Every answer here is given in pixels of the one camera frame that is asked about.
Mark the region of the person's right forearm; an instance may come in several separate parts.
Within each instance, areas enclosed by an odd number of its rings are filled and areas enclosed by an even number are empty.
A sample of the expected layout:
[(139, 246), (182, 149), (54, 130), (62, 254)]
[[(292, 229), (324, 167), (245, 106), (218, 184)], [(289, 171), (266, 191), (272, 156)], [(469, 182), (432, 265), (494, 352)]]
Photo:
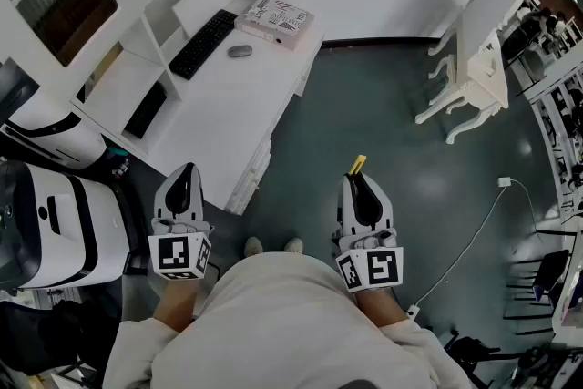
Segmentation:
[(386, 290), (357, 292), (354, 298), (361, 312), (378, 328), (408, 319), (407, 314)]

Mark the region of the black flat device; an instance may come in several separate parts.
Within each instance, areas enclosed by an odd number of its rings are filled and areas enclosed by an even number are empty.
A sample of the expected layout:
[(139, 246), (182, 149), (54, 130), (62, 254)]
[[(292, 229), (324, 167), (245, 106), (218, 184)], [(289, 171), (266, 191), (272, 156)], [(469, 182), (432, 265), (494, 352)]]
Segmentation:
[(140, 102), (124, 130), (136, 138), (143, 138), (166, 100), (164, 87), (156, 82)]

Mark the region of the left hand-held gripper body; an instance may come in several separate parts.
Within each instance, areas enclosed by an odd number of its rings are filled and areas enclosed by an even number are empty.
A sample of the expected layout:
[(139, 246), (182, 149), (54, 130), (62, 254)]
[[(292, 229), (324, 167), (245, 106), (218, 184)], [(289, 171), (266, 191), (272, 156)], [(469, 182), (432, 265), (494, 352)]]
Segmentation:
[(206, 221), (153, 218), (148, 237), (153, 271), (168, 281), (203, 279), (212, 227)]

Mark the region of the black office chair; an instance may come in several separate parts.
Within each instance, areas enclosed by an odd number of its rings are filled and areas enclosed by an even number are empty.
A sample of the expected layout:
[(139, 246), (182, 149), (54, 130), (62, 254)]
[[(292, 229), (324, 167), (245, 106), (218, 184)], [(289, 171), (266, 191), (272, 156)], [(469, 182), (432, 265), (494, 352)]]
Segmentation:
[(0, 362), (27, 375), (81, 362), (104, 373), (120, 320), (91, 302), (39, 310), (0, 302)]

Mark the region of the cluttered white shelf rack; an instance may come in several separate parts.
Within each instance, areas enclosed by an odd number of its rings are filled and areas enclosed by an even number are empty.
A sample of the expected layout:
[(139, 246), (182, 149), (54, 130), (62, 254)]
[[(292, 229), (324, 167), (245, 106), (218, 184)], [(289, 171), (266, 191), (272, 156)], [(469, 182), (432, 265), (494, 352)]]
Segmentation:
[(540, 127), (557, 192), (561, 223), (583, 217), (583, 64), (546, 77), (523, 94)]

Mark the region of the black keyboard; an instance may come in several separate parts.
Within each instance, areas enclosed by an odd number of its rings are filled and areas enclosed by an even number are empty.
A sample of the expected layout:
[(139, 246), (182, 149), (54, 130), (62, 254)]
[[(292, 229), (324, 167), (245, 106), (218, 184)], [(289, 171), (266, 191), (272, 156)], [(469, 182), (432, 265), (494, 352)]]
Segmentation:
[(237, 16), (227, 10), (217, 12), (170, 61), (169, 70), (191, 80), (210, 55), (234, 29)]

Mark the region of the white and black machine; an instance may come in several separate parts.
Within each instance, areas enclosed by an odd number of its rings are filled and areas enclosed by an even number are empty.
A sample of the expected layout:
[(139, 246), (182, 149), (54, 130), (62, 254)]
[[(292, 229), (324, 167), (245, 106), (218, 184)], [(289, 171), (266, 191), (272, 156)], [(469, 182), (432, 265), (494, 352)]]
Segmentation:
[(0, 65), (0, 132), (70, 169), (86, 169), (107, 151), (101, 134), (61, 104), (14, 60)]

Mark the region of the large white and black printer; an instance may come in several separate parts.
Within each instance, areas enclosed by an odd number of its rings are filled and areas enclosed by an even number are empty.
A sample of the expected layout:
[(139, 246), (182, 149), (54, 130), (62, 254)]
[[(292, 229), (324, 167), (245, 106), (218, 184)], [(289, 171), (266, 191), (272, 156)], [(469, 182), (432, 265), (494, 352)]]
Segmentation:
[(119, 185), (0, 162), (0, 291), (112, 282), (143, 240)]

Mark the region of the person's left forearm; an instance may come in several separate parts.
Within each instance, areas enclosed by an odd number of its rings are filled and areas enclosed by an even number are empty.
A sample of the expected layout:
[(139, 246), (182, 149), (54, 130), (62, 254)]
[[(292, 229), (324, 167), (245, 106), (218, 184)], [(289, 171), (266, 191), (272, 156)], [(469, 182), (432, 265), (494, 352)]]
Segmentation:
[(199, 280), (168, 281), (153, 317), (177, 333), (188, 328), (196, 304)]

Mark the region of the black tripod stand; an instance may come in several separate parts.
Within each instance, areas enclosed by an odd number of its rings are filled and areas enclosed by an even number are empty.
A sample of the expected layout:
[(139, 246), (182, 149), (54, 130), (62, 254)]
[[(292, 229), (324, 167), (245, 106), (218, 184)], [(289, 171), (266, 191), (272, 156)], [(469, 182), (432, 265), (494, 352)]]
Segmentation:
[(465, 371), (468, 379), (475, 385), (483, 384), (475, 375), (478, 363), (486, 361), (494, 353), (501, 351), (499, 347), (488, 347), (478, 339), (461, 337), (456, 329), (451, 329), (451, 339), (445, 345), (445, 351)]

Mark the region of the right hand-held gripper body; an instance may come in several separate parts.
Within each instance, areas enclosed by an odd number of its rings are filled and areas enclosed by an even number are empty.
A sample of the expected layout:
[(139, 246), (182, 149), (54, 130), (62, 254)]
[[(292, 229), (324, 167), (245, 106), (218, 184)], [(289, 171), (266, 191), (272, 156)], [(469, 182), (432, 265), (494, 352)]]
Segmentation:
[(403, 283), (404, 249), (397, 232), (384, 225), (332, 235), (332, 256), (348, 292), (370, 292)]

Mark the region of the white ornate side table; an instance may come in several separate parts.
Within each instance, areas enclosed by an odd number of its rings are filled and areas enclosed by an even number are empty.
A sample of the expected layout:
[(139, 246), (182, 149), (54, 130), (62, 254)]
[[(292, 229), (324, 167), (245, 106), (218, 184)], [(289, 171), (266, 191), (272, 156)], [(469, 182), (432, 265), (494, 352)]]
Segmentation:
[(470, 105), (477, 114), (453, 128), (445, 142), (455, 143), (455, 138), (483, 125), (502, 109), (509, 107), (508, 85), (503, 64), (502, 47), (498, 38), (523, 0), (471, 0), (459, 17), (445, 31), (437, 46), (427, 55), (440, 53), (451, 37), (456, 41), (456, 52), (441, 58), (434, 72), (442, 70), (447, 81), (440, 93), (429, 101), (429, 107), (414, 118), (417, 125), (444, 110), (451, 114), (456, 108)]

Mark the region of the white desk with hutch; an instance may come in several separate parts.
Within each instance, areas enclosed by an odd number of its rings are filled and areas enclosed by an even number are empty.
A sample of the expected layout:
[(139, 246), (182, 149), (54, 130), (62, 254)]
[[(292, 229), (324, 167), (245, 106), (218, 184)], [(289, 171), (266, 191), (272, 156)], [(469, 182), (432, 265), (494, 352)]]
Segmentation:
[[(170, 61), (221, 9), (254, 0), (0, 0), (0, 64), (162, 174), (193, 162), (207, 200), (245, 211), (270, 162), (271, 134), (299, 96), (324, 38), (312, 22), (294, 50), (233, 29), (191, 80)], [(230, 58), (232, 46), (253, 53)], [(124, 130), (152, 86), (167, 100), (143, 138)]]

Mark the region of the person's white sweatshirt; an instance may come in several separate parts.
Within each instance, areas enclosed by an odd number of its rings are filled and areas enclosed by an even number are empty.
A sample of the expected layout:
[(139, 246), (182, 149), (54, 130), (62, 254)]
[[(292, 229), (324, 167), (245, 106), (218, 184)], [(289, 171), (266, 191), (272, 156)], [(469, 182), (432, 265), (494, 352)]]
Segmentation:
[(104, 389), (471, 389), (409, 317), (378, 328), (313, 257), (264, 252), (231, 267), (177, 333), (120, 324)]

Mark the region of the pink box with printed lid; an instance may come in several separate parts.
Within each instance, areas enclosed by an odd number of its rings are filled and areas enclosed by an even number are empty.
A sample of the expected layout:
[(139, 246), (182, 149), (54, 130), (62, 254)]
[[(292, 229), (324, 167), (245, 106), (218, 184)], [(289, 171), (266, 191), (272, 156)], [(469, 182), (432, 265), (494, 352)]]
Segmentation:
[(282, 0), (254, 0), (234, 20), (241, 32), (294, 50), (314, 15)]

